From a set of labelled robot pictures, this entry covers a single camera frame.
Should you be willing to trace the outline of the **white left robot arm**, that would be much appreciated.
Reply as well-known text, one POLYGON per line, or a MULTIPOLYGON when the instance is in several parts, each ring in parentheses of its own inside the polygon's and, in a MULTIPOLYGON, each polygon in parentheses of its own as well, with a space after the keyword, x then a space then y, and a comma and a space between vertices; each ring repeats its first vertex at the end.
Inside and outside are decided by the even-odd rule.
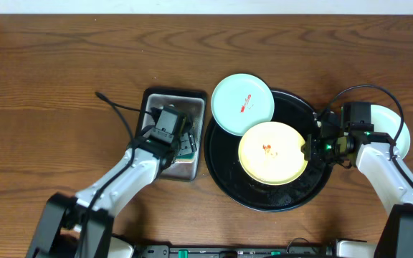
POLYGON ((164 106, 148 136, 131 137, 122 159, 102 178, 74 196, 51 196, 27 256, 132 257, 133 246, 113 236, 114 219, 176 160, 187 120, 186 113, 164 106))

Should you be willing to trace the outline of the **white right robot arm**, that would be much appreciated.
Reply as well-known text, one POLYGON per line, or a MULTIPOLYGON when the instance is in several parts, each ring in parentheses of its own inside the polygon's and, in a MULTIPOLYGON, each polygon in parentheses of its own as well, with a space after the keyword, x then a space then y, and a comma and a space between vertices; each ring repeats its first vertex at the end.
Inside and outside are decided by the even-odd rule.
POLYGON ((315 120, 321 131, 308 136, 306 159, 357 168, 388 214, 378 243, 339 240, 335 257, 413 257, 413 173, 403 161, 410 144, 403 117, 381 105, 349 103, 340 117, 324 111, 315 120))

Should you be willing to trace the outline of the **yellow plate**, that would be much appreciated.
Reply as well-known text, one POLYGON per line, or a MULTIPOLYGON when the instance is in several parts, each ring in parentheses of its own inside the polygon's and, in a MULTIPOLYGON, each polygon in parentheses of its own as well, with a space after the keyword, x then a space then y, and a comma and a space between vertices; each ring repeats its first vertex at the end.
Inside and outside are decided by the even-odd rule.
POLYGON ((299 132, 279 122, 250 128, 239 142, 239 162, 252 179, 279 186, 297 179, 308 162, 301 151, 305 144, 299 132))

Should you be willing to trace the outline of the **green yellow sponge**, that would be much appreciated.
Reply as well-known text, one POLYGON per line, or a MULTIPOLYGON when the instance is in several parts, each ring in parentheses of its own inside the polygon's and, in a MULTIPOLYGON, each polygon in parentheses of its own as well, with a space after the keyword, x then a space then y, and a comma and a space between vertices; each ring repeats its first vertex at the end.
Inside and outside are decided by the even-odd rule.
POLYGON ((197 150, 194 136, 191 133, 184 133, 181 136, 180 141, 181 145, 176 161, 191 162, 194 159, 195 152, 197 150))

